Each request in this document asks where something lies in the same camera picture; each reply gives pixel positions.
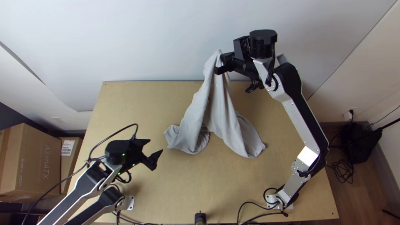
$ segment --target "floor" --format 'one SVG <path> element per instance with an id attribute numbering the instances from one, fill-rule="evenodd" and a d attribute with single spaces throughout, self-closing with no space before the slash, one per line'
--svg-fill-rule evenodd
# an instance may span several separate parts
<path id="1" fill-rule="evenodd" d="M 338 130 L 338 127 L 323 127 L 327 139 L 330 141 Z M 332 145 L 339 144 L 339 138 L 335 139 Z M 327 156 L 327 164 L 343 159 L 344 155 L 339 149 L 331 149 Z M 395 219 L 382 212 L 387 207 L 388 198 L 383 189 L 383 184 L 378 177 L 373 159 L 370 157 L 367 162 L 355 165 L 353 184 L 340 183 L 333 170 L 327 168 L 327 175 L 333 196 L 335 198 L 339 219 L 303 221 L 301 225 L 394 225 L 400 224 Z"/>

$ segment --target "cable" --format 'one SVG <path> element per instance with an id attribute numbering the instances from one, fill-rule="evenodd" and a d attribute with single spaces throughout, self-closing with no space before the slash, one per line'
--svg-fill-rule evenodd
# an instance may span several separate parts
<path id="1" fill-rule="evenodd" d="M 272 187 L 270 187 L 270 188 L 267 188 L 265 191 L 264 191 L 264 193 L 262 194 L 263 196 L 264 196 L 264 200 L 266 201 L 266 203 L 268 203 L 268 204 L 270 204 L 270 205 L 273 205 L 273 204 L 276 204 L 276 203 L 278 203 L 278 201 L 276 201 L 276 202 L 273 202 L 273 203 L 270 203 L 270 202 L 268 202 L 267 201 L 267 199 L 265 198 L 265 194 L 267 193 L 267 191 L 269 191 L 269 190 L 275 190 L 275 191 L 277 191 L 277 189 L 276 188 L 272 188 Z"/>
<path id="2" fill-rule="evenodd" d="M 115 213 L 115 212 L 111 212 L 111 213 L 114 214 L 117 217 L 117 219 L 122 219 L 123 221 L 126 221 L 128 223 L 132 223 L 134 225 L 156 225 L 155 223 L 139 223 L 139 222 L 137 223 L 137 222 L 133 222 L 131 220 L 128 220 L 128 219 L 120 216 L 121 211 L 118 211 L 117 213 Z"/>
<path id="3" fill-rule="evenodd" d="M 115 178 L 116 178 L 119 182 L 124 183 L 124 184 L 127 184 L 127 183 L 131 182 L 131 180 L 132 180 L 132 175 L 131 175 L 131 173 L 130 173 L 129 171 L 126 171 L 126 173 L 127 173 L 128 176 L 129 176 L 128 181 L 122 179 L 119 175 L 117 175 Z"/>
<path id="4" fill-rule="evenodd" d="M 398 108 L 400 108 L 400 105 L 397 106 L 395 109 L 393 109 L 393 110 L 392 110 L 390 113 L 388 113 L 386 116 L 382 117 L 380 120 L 378 120 L 378 121 L 376 121 L 376 122 L 373 122 L 373 123 L 370 123 L 370 124 L 368 125 L 367 129 L 371 129 L 371 128 L 374 126 L 374 124 L 376 124 L 376 123 L 380 122 L 381 120 L 385 119 L 388 115 L 390 115 L 392 112 L 396 111 Z"/>
<path id="5" fill-rule="evenodd" d="M 349 147 L 349 149 L 350 149 L 349 152 L 351 152 L 351 144 L 349 144 L 349 143 L 347 145 L 332 145 L 332 142 L 335 140 L 336 137 L 338 137 L 340 134 L 343 134 L 343 132 L 350 131 L 351 126 L 353 124 L 354 111 L 350 110 L 350 113 L 352 114 L 352 118 L 351 118 L 351 121 L 350 121 L 350 124 L 349 124 L 348 128 L 347 129 L 343 129 L 342 131 L 340 131 L 338 134 L 336 134 L 332 138 L 332 140 L 329 142 L 329 146 L 328 146 L 329 148 L 342 149 L 342 148 L 345 148 L 345 147 Z M 353 166 L 353 163 L 351 162 L 350 157 L 348 158 L 347 161 L 342 159 L 342 160 L 339 160 L 339 161 L 336 161 L 336 162 L 332 162 L 332 164 L 331 165 L 327 165 L 327 167 L 329 167 L 329 168 L 331 168 L 333 170 L 337 180 L 340 183 L 342 183 L 342 184 L 345 183 L 345 182 L 348 182 L 350 184 L 353 183 L 353 174 L 355 172 L 354 172 L 354 166 Z"/>
<path id="6" fill-rule="evenodd" d="M 274 66 L 275 66 L 275 44 L 271 44 L 271 53 L 272 53 L 272 60 L 270 64 L 268 65 L 268 75 L 267 78 L 265 79 L 265 84 L 268 86 L 271 86 L 271 80 L 272 77 L 274 76 Z"/>
<path id="7" fill-rule="evenodd" d="M 117 220 L 116 222 L 117 222 L 117 225 L 120 225 L 120 214 L 121 214 L 121 210 L 119 210 L 118 212 L 117 212 L 117 214 L 115 215 L 115 219 Z"/>
<path id="8" fill-rule="evenodd" d="M 353 183 L 354 167 L 350 162 L 339 160 L 337 162 L 333 162 L 332 165 L 327 166 L 333 169 L 333 172 L 340 183 Z"/>
<path id="9" fill-rule="evenodd" d="M 89 161 L 89 160 L 91 159 L 92 152 L 93 152 L 97 147 L 99 147 L 99 145 L 103 144 L 105 141 L 107 141 L 108 139 L 114 137 L 115 135 L 117 135 L 117 134 L 120 133 L 121 131 L 123 131 L 123 130 L 125 130 L 125 129 L 127 129 L 127 128 L 130 128 L 130 127 L 132 127 L 132 126 L 136 126 L 135 133 L 133 134 L 133 136 L 132 136 L 132 138 L 131 138 L 131 139 L 133 140 L 133 139 L 136 137 L 136 133 L 138 132 L 138 129 L 139 129 L 139 125 L 138 125 L 137 123 L 133 123 L 133 124 L 131 124 L 131 125 L 128 125 L 128 126 L 122 128 L 121 130 L 119 130 L 119 131 L 113 133 L 112 135 L 106 137 L 104 140 L 100 141 L 98 144 L 96 144 L 96 145 L 90 150 L 89 157 L 87 158 L 87 160 Z"/>
<path id="10" fill-rule="evenodd" d="M 70 176 L 67 177 L 67 178 L 64 178 L 62 181 L 58 182 L 56 185 L 54 185 L 52 188 L 50 188 L 48 191 L 46 191 L 38 200 L 36 200 L 36 202 L 32 205 L 32 207 L 31 207 L 31 208 L 28 210 L 28 212 L 26 213 L 25 218 L 24 218 L 24 220 L 22 221 L 21 225 L 24 225 L 24 223 L 25 223 L 25 221 L 26 221 L 28 215 L 29 215 L 30 212 L 32 211 L 32 209 L 37 205 L 37 203 L 38 203 L 43 197 L 45 197 L 50 191 L 52 191 L 54 188 L 56 188 L 56 187 L 57 187 L 58 185 L 60 185 L 62 182 L 64 182 L 64 181 L 70 179 L 71 177 L 73 177 L 74 175 L 76 175 L 77 173 L 79 173 L 83 168 L 85 168 L 85 166 L 86 166 L 87 164 L 89 164 L 89 162 L 85 162 L 85 164 L 84 164 L 80 169 L 78 169 L 75 173 L 73 173 L 72 175 L 70 175 Z"/>
<path id="11" fill-rule="evenodd" d="M 116 184 L 109 184 L 109 186 L 114 186 L 114 187 L 117 188 L 117 190 L 118 190 L 119 192 L 121 192 L 120 187 L 118 187 L 118 185 L 116 185 Z"/>
<path id="12" fill-rule="evenodd" d="M 244 202 L 241 206 L 240 206 L 240 208 L 239 208 L 239 211 L 238 211 L 238 213 L 237 213 L 237 220 L 236 220 L 236 224 L 237 225 L 239 225 L 239 214 L 240 214 L 240 210 L 242 209 L 242 207 L 244 206 L 244 205 L 246 205 L 246 204 L 253 204 L 253 205 L 256 205 L 256 206 L 258 206 L 258 207 L 260 207 L 260 208 L 262 208 L 262 209 L 265 209 L 265 210 L 271 210 L 271 209 L 274 209 L 275 207 L 277 207 L 278 206 L 278 204 L 279 203 L 277 203 L 277 204 L 275 204 L 273 207 L 271 207 L 271 208 L 265 208 L 265 207 L 263 207 L 263 206 L 261 206 L 261 205 L 259 205 L 259 204 L 257 204 L 257 203 L 254 203 L 254 202 Z M 283 211 L 281 211 L 281 212 L 273 212 L 273 213 L 267 213 L 267 214 L 261 214 L 261 215 L 259 215 L 259 216 L 256 216 L 256 217 L 254 217 L 254 218 L 251 218 L 251 219 L 249 219 L 249 220 L 247 220 L 246 222 L 244 222 L 244 223 L 242 223 L 241 225 L 248 225 L 248 224 L 250 224 L 250 222 L 251 221 L 253 221 L 253 220 L 255 220 L 255 219 L 257 219 L 257 218 L 260 218 L 260 217 L 263 217 L 263 216 L 267 216 L 267 215 L 274 215 L 274 214 L 283 214 L 284 216 L 289 216 L 287 213 L 285 213 L 285 212 L 283 212 Z"/>

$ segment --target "table surface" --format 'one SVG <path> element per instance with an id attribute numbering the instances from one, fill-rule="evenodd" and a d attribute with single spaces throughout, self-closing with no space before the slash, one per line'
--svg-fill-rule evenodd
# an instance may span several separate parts
<path id="1" fill-rule="evenodd" d="M 197 155 L 167 149 L 164 131 L 170 125 L 180 124 L 201 84 L 197 81 L 103 83 L 75 170 L 83 165 L 94 145 L 132 123 L 139 124 L 137 138 L 151 139 L 143 148 L 146 155 L 164 149 L 156 170 L 142 164 L 130 170 L 132 181 L 122 185 L 121 192 L 134 195 L 135 206 L 132 211 L 122 211 L 126 218 L 143 223 L 193 223 L 194 214 L 202 211 L 209 223 L 236 223 L 243 202 L 265 206 L 263 191 L 278 188 L 289 178 L 290 165 L 301 151 L 302 141 L 279 102 L 262 90 L 245 93 L 249 82 L 231 82 L 231 98 L 235 110 L 254 125 L 266 145 L 256 159 L 237 155 L 213 134 L 207 147 Z M 111 140 L 129 139 L 134 130 L 129 128 Z M 98 147 L 93 157 L 104 155 L 106 144 Z M 80 174 L 72 178 L 69 190 Z M 88 200 L 77 213 L 96 199 Z M 286 212 L 289 217 L 270 215 L 257 221 L 338 218 L 325 169 L 304 186 L 294 209 Z M 265 210 L 246 205 L 240 221 L 263 213 Z M 115 223 L 115 216 L 108 213 L 97 222 Z"/>

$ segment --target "gray towel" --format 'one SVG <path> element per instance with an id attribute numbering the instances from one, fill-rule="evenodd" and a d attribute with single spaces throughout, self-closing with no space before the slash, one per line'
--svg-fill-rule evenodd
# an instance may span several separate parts
<path id="1" fill-rule="evenodd" d="M 214 74 L 214 66 L 222 66 L 220 55 L 221 51 L 216 51 L 204 64 L 204 83 L 194 94 L 180 126 L 172 125 L 164 132 L 168 148 L 197 154 L 214 132 L 235 153 L 255 158 L 265 145 L 253 125 L 233 108 L 228 73 Z"/>

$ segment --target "white wall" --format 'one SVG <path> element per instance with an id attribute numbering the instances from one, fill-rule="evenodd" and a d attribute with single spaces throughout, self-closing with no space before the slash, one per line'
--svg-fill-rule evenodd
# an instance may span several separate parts
<path id="1" fill-rule="evenodd" d="M 0 102 L 54 130 L 86 130 L 91 112 L 76 112 L 0 47 Z M 60 117 L 65 123 L 52 117 Z"/>
<path id="2" fill-rule="evenodd" d="M 355 107 L 355 120 L 375 122 L 400 105 L 400 2 L 349 55 L 308 103 L 320 122 L 342 121 Z M 400 117 L 400 109 L 378 128 Z M 400 124 L 383 131 L 379 144 L 400 187 Z"/>
<path id="3" fill-rule="evenodd" d="M 296 65 L 308 97 L 394 2 L 4 0 L 0 41 L 81 111 L 93 110 L 102 81 L 203 80 L 215 50 L 274 29 L 277 53 Z"/>

